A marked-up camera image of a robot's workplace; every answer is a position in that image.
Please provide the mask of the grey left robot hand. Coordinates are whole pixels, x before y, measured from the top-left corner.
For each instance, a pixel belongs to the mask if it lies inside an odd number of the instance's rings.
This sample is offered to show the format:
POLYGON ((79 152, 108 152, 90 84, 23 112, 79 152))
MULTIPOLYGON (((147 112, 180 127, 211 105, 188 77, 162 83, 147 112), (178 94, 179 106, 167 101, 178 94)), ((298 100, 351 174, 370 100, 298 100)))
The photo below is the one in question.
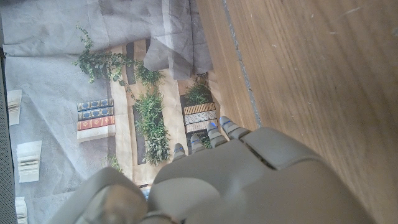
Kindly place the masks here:
POLYGON ((211 149, 192 138, 156 175, 148 195, 107 167, 86 180, 52 223, 373 223, 313 150, 272 128, 223 116, 207 127, 211 149))

